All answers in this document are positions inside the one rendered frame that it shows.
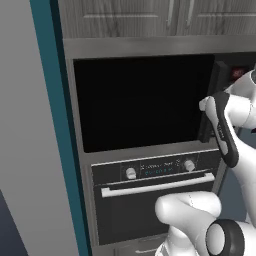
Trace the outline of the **grey appliance cabinet housing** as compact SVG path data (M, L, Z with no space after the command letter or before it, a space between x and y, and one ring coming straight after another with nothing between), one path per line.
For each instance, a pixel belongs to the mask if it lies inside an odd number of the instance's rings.
M256 69L256 36L68 39L64 43L73 122L93 256L100 245L92 167L220 149L202 99ZM221 156L211 191L221 219L244 222L234 172Z

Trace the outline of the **grey drawer front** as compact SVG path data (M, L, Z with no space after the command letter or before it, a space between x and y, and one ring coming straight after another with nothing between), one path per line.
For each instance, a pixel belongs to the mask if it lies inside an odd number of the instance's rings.
M137 256L135 254L136 249L159 247L165 239L166 234L137 239L116 248L114 256Z

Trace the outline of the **black built-in oven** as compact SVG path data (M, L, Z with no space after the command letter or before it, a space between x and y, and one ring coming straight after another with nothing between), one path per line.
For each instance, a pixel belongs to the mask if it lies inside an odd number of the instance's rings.
M184 162L186 160L192 160L194 162L195 169L193 171L189 172L185 169ZM107 175L115 174L118 175L118 180L124 181L162 176L187 175L207 171L210 171L216 178L220 161L221 155L217 149L156 158L135 159L133 161L94 165L92 167L92 178L94 172L105 173ZM126 177L126 170L129 167L136 170L135 179L128 179Z

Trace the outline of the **grey wood cupboard door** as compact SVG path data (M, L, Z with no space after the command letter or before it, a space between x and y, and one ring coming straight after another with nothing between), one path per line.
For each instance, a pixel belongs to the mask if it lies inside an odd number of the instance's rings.
M180 1L178 35L256 35L256 0L195 0L187 27L189 1Z
M58 0L65 39L155 37L175 34L169 0Z

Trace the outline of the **black oven door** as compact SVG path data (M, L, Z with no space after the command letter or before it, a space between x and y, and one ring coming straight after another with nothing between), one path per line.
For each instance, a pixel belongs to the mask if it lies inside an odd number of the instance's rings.
M120 181L118 175L94 172L93 190L99 244L114 244L166 233L167 226L162 224L155 214L157 199L174 193L211 191L214 181L107 198L102 197L102 188L109 187L111 190L118 190L159 185L202 177L205 173L211 172Z

